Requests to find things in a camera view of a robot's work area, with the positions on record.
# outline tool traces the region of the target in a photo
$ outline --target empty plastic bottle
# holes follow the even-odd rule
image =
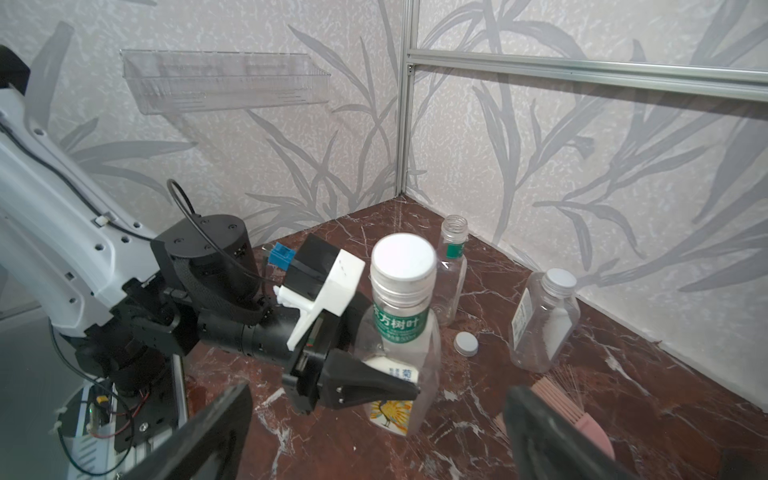
[[[509,324],[509,357],[517,367],[548,371],[581,312],[574,297],[576,277],[562,268],[532,273]]]
[[[437,279],[432,294],[432,309],[440,326],[450,325],[456,318],[458,298],[467,274],[464,243],[468,237],[469,226],[464,217],[448,215],[443,220],[437,247]]]

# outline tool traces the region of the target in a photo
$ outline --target plastic bottle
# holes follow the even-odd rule
[[[509,324],[509,357],[517,367],[544,373],[553,365],[581,312],[576,277],[562,268],[533,273]]]
[[[456,318],[458,298],[462,294],[464,277],[467,274],[464,243],[469,237],[469,226],[464,217],[448,215],[442,222],[441,230],[432,309],[435,310],[438,324],[447,326]]]
[[[439,387],[440,332],[429,308],[435,262],[432,245],[410,233],[382,238],[371,254],[373,305],[360,321],[354,355],[419,386],[413,401],[366,405],[371,422],[398,435],[417,433]]]

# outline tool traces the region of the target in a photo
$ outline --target green bottle label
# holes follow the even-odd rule
[[[429,308],[414,316],[394,316],[373,304],[376,328],[382,337],[393,343],[407,343],[421,335],[427,327]]]
[[[459,258],[464,253],[463,243],[449,243],[448,251],[445,252],[445,256],[448,258]]]

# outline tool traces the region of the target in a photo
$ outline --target loose bottle cap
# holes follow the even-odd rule
[[[456,335],[453,346],[463,356],[473,356],[478,352],[478,340],[470,332],[460,332]]]

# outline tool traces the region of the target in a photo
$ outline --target red wire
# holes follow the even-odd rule
[[[131,415],[131,418],[135,418],[136,415],[138,415],[139,410],[141,410],[141,407],[144,406],[144,403],[147,401],[148,398],[149,398],[149,392],[147,392],[147,395],[145,395],[144,398],[141,399],[141,403],[139,403],[139,406],[136,407],[136,409],[134,410],[134,414]],[[111,439],[112,437],[120,435],[122,432],[124,432],[125,429],[127,429],[130,424],[131,424],[131,420],[128,420],[127,422],[125,422],[125,425],[123,425],[119,430],[117,430],[115,433],[111,433],[110,435],[97,435],[95,433],[91,433],[91,436],[94,437],[95,439]]]

